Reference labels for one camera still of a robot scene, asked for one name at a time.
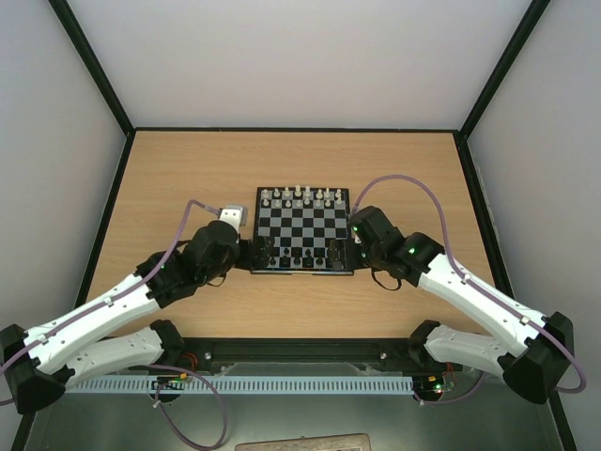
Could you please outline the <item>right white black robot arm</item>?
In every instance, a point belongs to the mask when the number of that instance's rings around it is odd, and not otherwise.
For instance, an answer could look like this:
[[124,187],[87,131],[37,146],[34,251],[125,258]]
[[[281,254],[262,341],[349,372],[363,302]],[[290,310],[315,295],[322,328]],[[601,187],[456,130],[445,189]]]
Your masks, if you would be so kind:
[[517,302],[448,258],[438,242],[423,233],[367,244],[333,240],[333,264],[386,272],[440,297],[487,330],[487,335],[425,322],[409,345],[411,361],[422,368],[435,362],[458,363],[495,375],[517,395],[547,402],[569,367],[574,351],[572,321],[560,312],[547,316]]

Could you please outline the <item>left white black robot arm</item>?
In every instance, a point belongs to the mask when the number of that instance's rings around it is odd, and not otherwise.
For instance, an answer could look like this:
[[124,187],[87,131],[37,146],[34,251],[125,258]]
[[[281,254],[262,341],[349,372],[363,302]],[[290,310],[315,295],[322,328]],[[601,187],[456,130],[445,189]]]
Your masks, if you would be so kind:
[[174,239],[113,288],[68,314],[25,329],[1,331],[1,373],[17,413],[38,412],[69,389],[96,376],[142,365],[172,365],[183,340],[169,320],[156,320],[123,338],[109,334],[201,287],[232,269],[252,270],[270,259],[273,241],[244,240],[236,225],[214,220],[186,241]]

